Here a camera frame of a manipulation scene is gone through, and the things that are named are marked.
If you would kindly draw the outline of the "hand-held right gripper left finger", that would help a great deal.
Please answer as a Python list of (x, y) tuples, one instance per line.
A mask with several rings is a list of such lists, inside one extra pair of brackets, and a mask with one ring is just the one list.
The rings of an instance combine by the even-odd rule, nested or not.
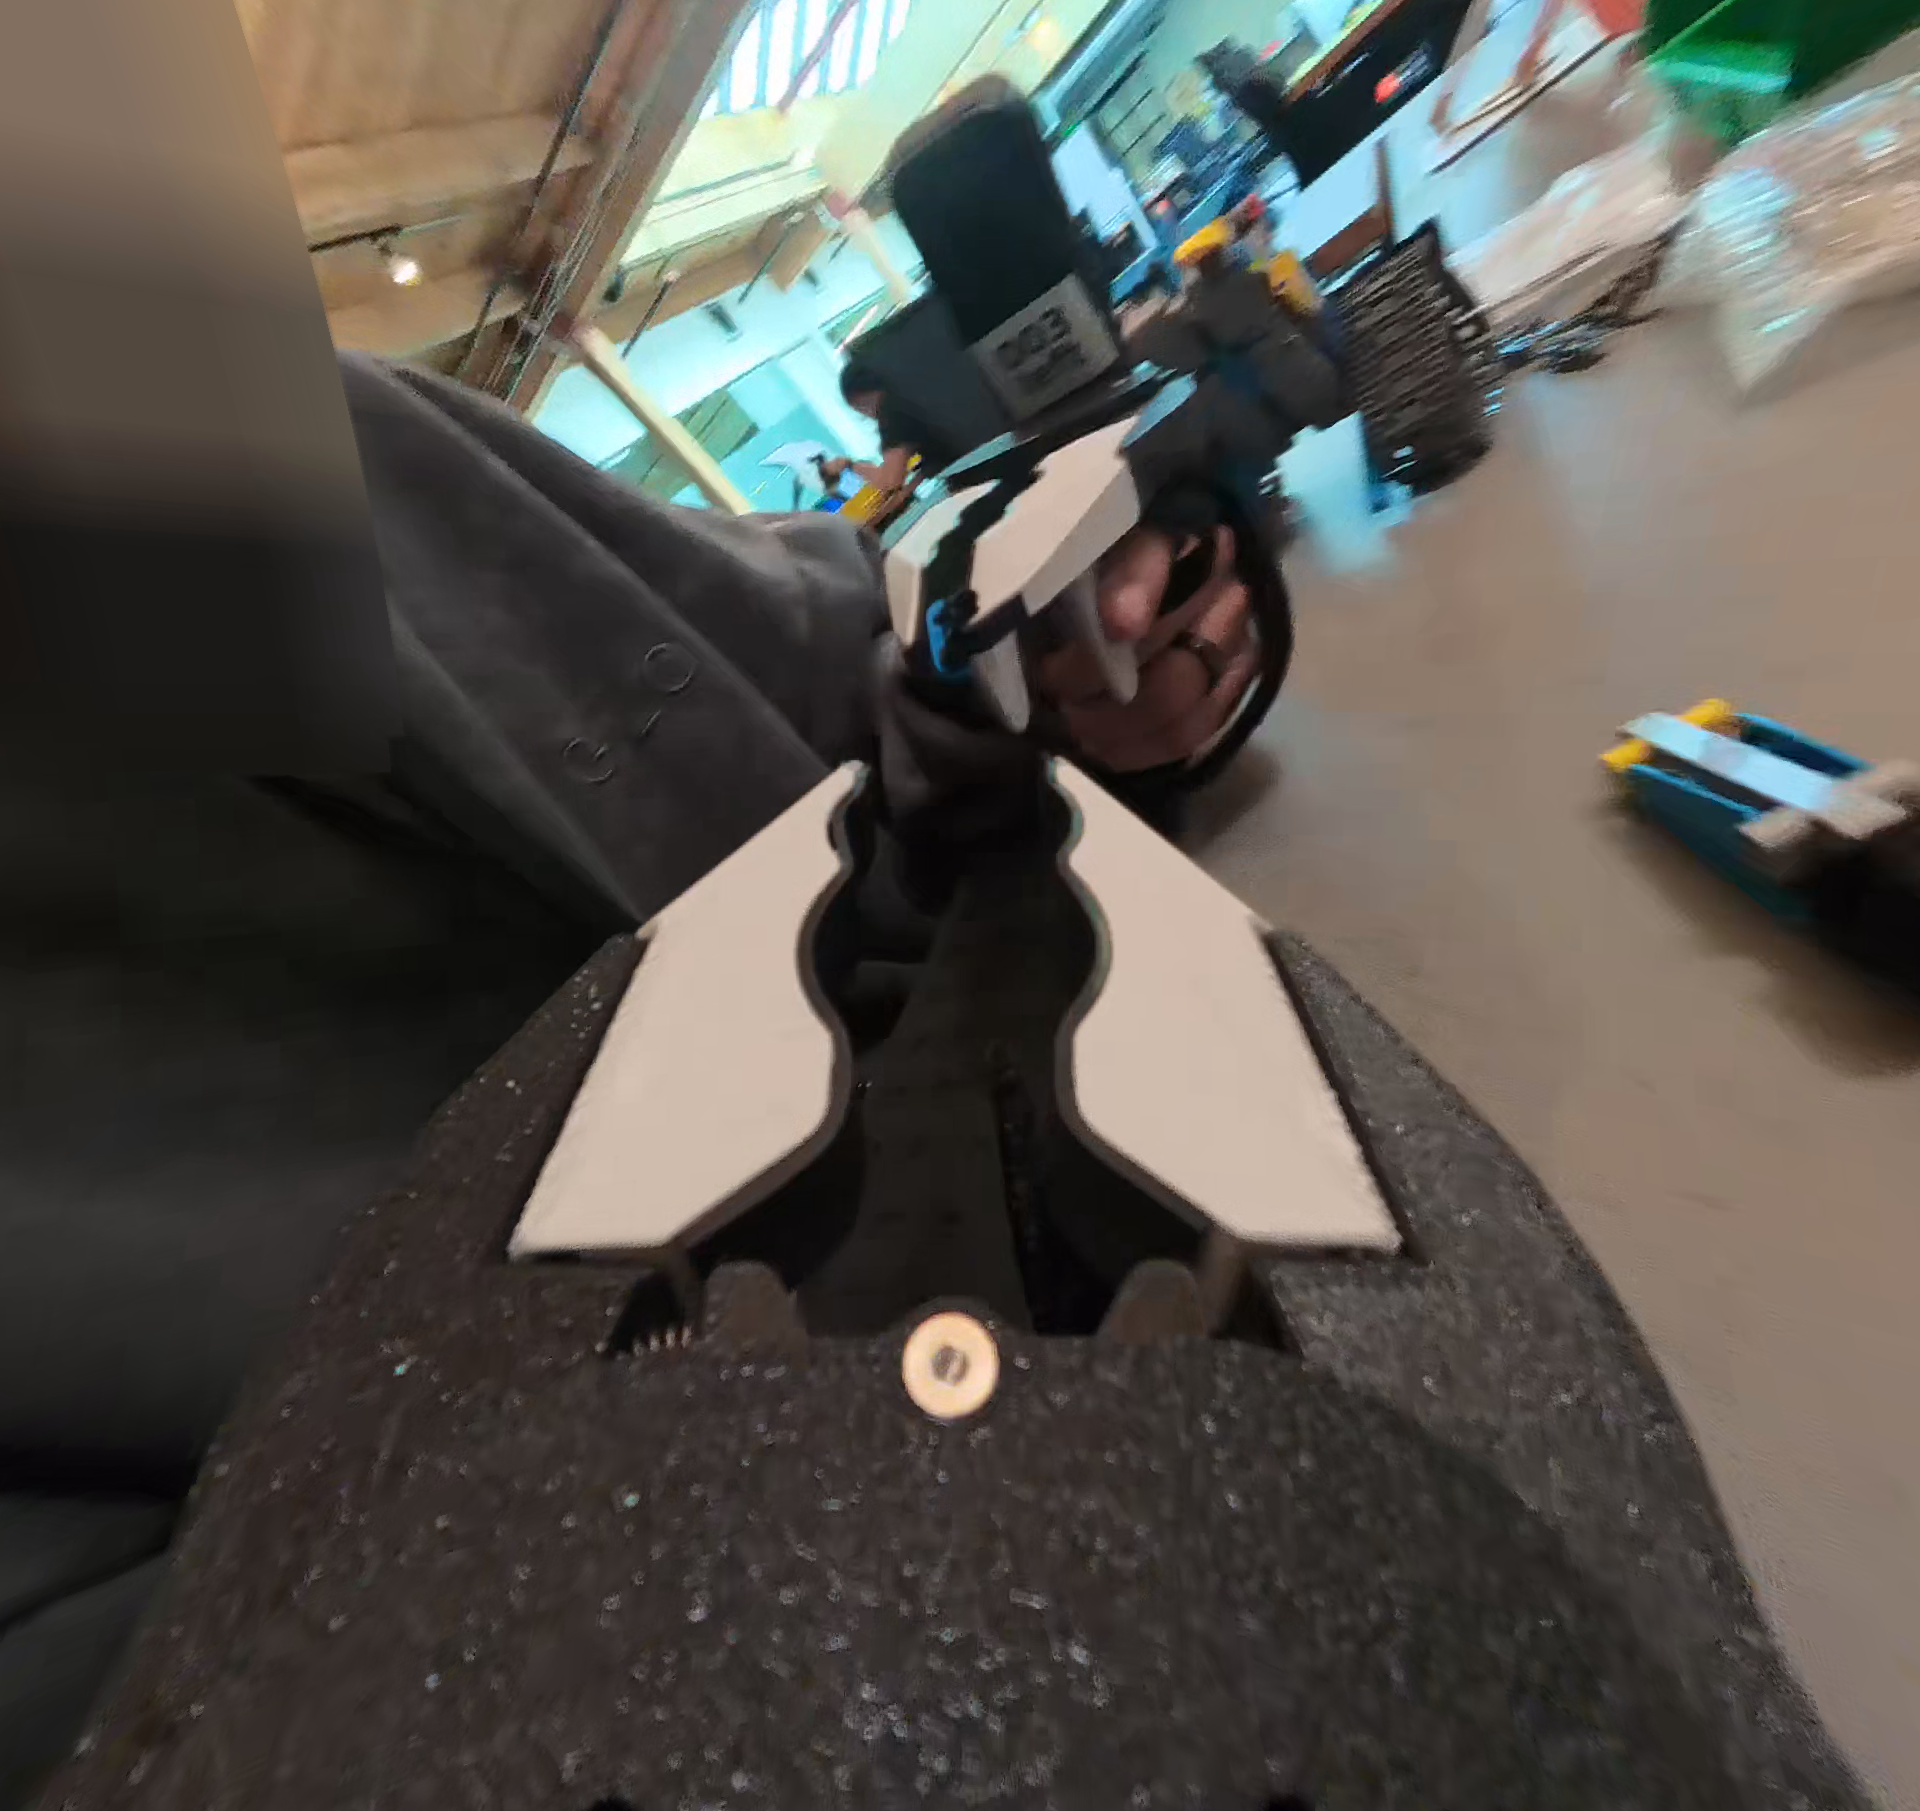
[(865, 768), (835, 768), (638, 930), (510, 1261), (693, 1252), (836, 1137), (851, 1045), (815, 939), (856, 870), (865, 783)]

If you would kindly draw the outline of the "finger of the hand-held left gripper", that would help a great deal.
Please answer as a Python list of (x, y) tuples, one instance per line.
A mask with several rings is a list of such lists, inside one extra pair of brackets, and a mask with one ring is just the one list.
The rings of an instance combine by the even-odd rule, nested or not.
[(986, 526), (972, 539), (963, 595), (967, 626), (1010, 626), (1061, 598), (1139, 521), (1139, 490), (1123, 417), (1047, 452), (1015, 444), (996, 465), (959, 475), (983, 492)]
[(967, 588), (972, 547), (998, 524), (1003, 486), (978, 485), (944, 490), (916, 505), (894, 526), (881, 550), (889, 617), (899, 643), (922, 643), (926, 612)]

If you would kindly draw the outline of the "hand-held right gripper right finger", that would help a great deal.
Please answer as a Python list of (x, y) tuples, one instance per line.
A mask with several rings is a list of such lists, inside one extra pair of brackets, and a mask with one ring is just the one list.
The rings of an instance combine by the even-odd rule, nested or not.
[(1262, 1258), (1396, 1261), (1402, 1223), (1271, 927), (1091, 773), (1050, 760), (1057, 873), (1091, 929), (1059, 1033), (1073, 1137), (1184, 1223), (1226, 1296)]

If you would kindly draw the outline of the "black wheel blue beam assembly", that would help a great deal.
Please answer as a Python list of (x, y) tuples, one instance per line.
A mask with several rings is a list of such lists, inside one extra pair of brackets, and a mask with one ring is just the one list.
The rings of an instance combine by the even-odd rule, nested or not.
[(1916, 945), (1917, 770), (1704, 698), (1630, 720), (1608, 791), (1751, 904), (1810, 935)]

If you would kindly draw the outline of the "person's left forearm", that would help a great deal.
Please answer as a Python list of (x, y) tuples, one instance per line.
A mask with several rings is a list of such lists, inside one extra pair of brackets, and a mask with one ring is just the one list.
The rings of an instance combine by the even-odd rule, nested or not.
[(391, 817), (636, 927), (832, 768), (898, 828), (949, 737), (823, 515), (656, 502), (477, 392), (340, 355), (397, 658)]

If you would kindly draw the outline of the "person's left hand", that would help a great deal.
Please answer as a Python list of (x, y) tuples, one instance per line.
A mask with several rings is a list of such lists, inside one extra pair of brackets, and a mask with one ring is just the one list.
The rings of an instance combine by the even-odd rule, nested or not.
[(1139, 677), (1109, 695), (1093, 648), (1067, 639), (1033, 665), (1069, 753), (1108, 777), (1184, 768), (1230, 724), (1261, 668), (1261, 628), (1226, 528), (1133, 528), (1095, 579), (1100, 626)]

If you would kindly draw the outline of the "tracked robot model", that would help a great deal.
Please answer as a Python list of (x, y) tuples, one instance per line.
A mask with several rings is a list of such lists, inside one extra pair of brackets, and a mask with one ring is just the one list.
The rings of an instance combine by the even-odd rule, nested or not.
[(1174, 251), (1180, 295), (1138, 334), (1167, 381), (1121, 440), (1139, 498), (1200, 485), (1226, 498), (1278, 492), (1308, 431), (1354, 423), (1375, 494), (1461, 477), (1491, 433), (1491, 338), (1434, 224), (1336, 288), (1292, 253), (1261, 249), (1254, 199)]

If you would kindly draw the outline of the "clear bubble wrap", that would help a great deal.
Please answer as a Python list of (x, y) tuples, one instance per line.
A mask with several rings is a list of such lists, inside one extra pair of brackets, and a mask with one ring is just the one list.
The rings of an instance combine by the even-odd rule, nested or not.
[(1699, 310), (1741, 396), (1768, 392), (1843, 310), (1916, 293), (1917, 90), (1782, 119), (1692, 191), (1661, 285)]

